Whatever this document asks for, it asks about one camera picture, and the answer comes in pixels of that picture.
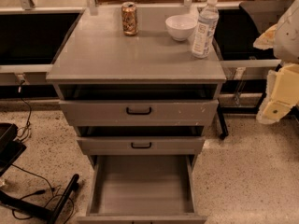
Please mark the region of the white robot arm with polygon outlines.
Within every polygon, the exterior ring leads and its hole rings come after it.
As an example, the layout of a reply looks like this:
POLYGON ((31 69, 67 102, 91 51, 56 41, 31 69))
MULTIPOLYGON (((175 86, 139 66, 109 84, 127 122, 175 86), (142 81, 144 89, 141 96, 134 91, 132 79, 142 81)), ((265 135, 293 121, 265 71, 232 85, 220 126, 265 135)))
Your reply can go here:
POLYGON ((261 124, 273 124, 299 103, 299 0, 254 41, 253 47, 272 49, 282 61, 281 68, 268 72, 266 96, 256 116, 261 124))

